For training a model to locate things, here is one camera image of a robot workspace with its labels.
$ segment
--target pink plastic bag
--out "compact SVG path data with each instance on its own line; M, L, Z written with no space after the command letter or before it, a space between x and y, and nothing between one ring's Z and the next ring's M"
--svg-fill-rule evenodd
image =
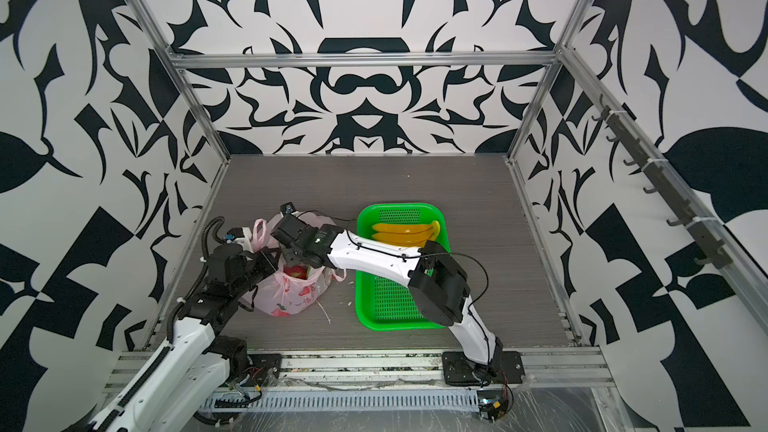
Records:
M257 251L267 246L274 248L278 246L277 240L270 235L273 227L282 218L281 214L272 217L269 222L260 218L254 224L251 245ZM333 224L333 220L328 217L318 217L312 212L303 213L301 219L313 227L319 227L324 224ZM339 276L338 269L321 267L310 268L307 271L306 280L291 277L283 272L285 260L280 257L277 264L277 272L265 278L259 283L256 296L249 292L241 299L244 303L250 304L253 301L254 307L260 311L277 317L298 314L309 307L317 300L335 278L342 281L346 278L346 271L343 276Z

